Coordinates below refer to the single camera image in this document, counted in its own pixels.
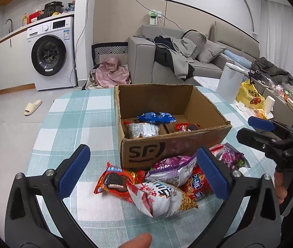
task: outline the plaid tablecloth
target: plaid tablecloth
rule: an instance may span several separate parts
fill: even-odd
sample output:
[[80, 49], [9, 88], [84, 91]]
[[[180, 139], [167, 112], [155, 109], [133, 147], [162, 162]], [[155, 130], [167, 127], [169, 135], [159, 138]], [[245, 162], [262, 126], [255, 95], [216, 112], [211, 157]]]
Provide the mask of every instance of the plaid tablecloth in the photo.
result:
[[[244, 118], [213, 91], [203, 87], [198, 89], [231, 121], [233, 128], [224, 143], [229, 142], [245, 154], [251, 168], [241, 169], [242, 173], [257, 178], [264, 173], [273, 176], [275, 163], [272, 160], [237, 142], [237, 131], [249, 127]], [[123, 242], [149, 232], [153, 236], [151, 247], [188, 247], [222, 204], [222, 200], [214, 195], [199, 201], [198, 209], [167, 219], [154, 219], [116, 197], [93, 194], [106, 162], [120, 166], [112, 93], [113, 89], [74, 91], [56, 99], [36, 139], [27, 175], [41, 175], [49, 168], [55, 169], [81, 143], [86, 144], [91, 150], [91, 160], [64, 203], [90, 239], [98, 247], [117, 248]], [[38, 196], [38, 201], [50, 230], [60, 235], [43, 199]], [[237, 229], [247, 202], [245, 198], [227, 234]]]

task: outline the white curtain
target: white curtain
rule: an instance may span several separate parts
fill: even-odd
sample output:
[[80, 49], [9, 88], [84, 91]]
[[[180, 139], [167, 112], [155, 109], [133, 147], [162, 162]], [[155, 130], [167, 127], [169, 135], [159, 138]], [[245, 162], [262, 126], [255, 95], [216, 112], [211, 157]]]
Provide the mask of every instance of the white curtain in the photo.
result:
[[262, 0], [258, 39], [260, 57], [293, 76], [293, 8]]

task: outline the washing machine door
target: washing machine door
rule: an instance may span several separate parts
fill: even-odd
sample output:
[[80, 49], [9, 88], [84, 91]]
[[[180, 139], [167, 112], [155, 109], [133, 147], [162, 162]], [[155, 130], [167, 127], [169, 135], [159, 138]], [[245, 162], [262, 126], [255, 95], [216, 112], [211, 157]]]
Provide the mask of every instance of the washing machine door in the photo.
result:
[[62, 69], [65, 60], [65, 44], [55, 36], [42, 36], [33, 45], [32, 63], [35, 70], [41, 75], [55, 75]]

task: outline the metal bolt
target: metal bolt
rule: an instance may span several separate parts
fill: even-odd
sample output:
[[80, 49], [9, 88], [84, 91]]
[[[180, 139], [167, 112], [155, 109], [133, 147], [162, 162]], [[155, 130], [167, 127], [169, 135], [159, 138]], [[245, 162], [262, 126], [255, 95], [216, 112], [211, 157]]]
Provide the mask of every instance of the metal bolt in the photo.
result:
[[23, 173], [17, 173], [16, 175], [15, 175], [15, 178], [16, 179], [21, 179], [23, 177]]
[[266, 180], [270, 180], [270, 179], [272, 179], [272, 177], [269, 175], [269, 174], [264, 174], [264, 178], [266, 179]]
[[54, 170], [53, 169], [49, 169], [45, 172], [46, 176], [52, 176], [54, 174]]
[[242, 175], [242, 173], [239, 170], [233, 170], [232, 175], [234, 177], [240, 177]]

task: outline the washing machine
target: washing machine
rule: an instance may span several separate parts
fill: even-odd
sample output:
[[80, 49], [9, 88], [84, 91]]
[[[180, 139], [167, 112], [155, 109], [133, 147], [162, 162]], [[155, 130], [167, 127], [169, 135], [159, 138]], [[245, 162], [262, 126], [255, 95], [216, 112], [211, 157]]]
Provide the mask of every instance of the washing machine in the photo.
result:
[[73, 17], [66, 17], [28, 28], [30, 70], [36, 90], [76, 86], [73, 22]]

